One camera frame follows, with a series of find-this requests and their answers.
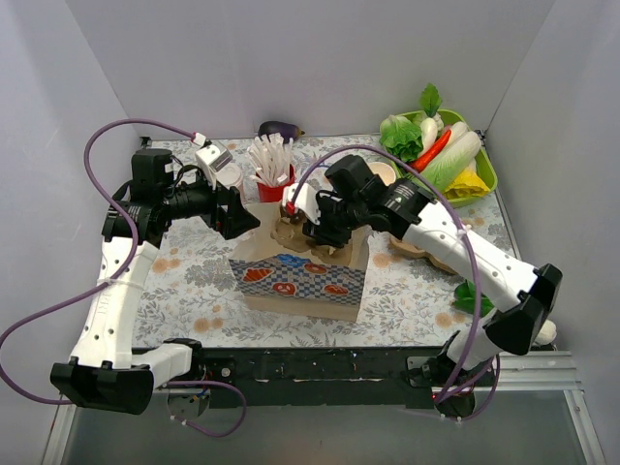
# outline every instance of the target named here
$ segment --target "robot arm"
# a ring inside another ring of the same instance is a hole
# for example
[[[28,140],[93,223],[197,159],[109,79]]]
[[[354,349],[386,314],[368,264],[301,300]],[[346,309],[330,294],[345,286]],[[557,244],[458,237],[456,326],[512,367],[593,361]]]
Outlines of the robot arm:
[[[260,222],[241,205],[236,188],[217,183],[219,171],[231,159],[221,146],[206,143],[197,152],[198,176],[191,184],[174,179],[169,150],[144,149],[132,157],[130,198],[116,199],[138,226],[139,246],[129,266],[92,300],[86,323],[68,363],[55,363],[51,382],[80,407],[140,414],[154,388],[186,375],[202,377],[196,361],[200,342],[172,339],[143,355],[132,354],[132,333],[146,276],[171,222],[200,216],[224,238],[234,238]],[[103,258],[98,284],[129,255],[129,225],[114,209],[103,227]]]
[[[303,185],[292,205],[296,184],[285,191],[283,210],[293,218],[301,210],[307,218],[303,232],[317,244],[342,247],[351,231],[363,225],[389,232],[405,243],[437,257],[471,280],[469,256],[447,211],[427,191],[408,179],[387,187],[358,156],[333,164],[325,177],[333,193],[316,193]],[[496,311],[481,321],[463,370],[473,370],[500,352],[525,355],[553,308],[562,273],[551,264],[535,268],[481,238],[467,233],[478,263],[481,291]],[[461,357],[467,334],[452,336],[442,353],[422,366],[429,384],[442,384]]]

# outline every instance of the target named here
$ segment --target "glass panel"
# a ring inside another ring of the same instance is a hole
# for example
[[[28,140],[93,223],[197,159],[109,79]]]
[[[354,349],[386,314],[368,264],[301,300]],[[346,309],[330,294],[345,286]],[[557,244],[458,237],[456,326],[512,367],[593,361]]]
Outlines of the glass panel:
[[[562,391],[498,392],[461,426],[397,406],[256,407],[219,440],[171,421],[166,400],[139,417],[79,409],[63,463],[585,463]],[[224,430],[238,414],[207,410],[200,423]]]

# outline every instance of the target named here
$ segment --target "cardboard box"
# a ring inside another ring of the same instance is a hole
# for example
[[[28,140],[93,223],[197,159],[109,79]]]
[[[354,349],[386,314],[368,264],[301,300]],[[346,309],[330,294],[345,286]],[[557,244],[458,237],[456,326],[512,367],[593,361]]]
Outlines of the cardboard box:
[[[298,247],[297,243],[291,245],[292,250],[276,239],[282,226],[278,203],[246,206],[261,220],[261,226],[239,242],[229,263],[248,306],[354,322],[368,265],[366,229],[354,231],[344,249],[301,251],[307,246]]]

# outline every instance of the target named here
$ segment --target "white wall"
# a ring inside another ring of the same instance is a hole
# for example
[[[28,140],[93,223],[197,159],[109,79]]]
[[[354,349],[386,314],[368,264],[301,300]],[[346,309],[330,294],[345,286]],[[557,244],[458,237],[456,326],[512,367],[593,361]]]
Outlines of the white wall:
[[[0,0],[0,328],[91,287],[105,202],[90,186],[81,150],[125,113],[62,0]],[[110,189],[129,176],[133,128],[105,137],[94,169]],[[2,361],[39,395],[57,395],[51,365],[66,360],[87,302],[20,329]],[[54,408],[0,383],[0,463],[39,463]]]
[[[620,4],[557,0],[488,131],[524,258],[565,274],[553,320],[620,463]]]
[[[269,118],[313,135],[377,132],[417,109],[428,81],[486,128],[553,2],[67,3],[127,114],[248,137]]]

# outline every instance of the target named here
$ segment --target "yellow vegetable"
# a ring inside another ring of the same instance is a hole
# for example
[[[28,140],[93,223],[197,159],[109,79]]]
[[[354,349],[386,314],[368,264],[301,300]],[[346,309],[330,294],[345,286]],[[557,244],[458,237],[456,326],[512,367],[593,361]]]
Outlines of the yellow vegetable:
[[[476,174],[476,161],[463,170],[448,186],[444,195],[448,199],[484,197],[490,192],[488,186]]]

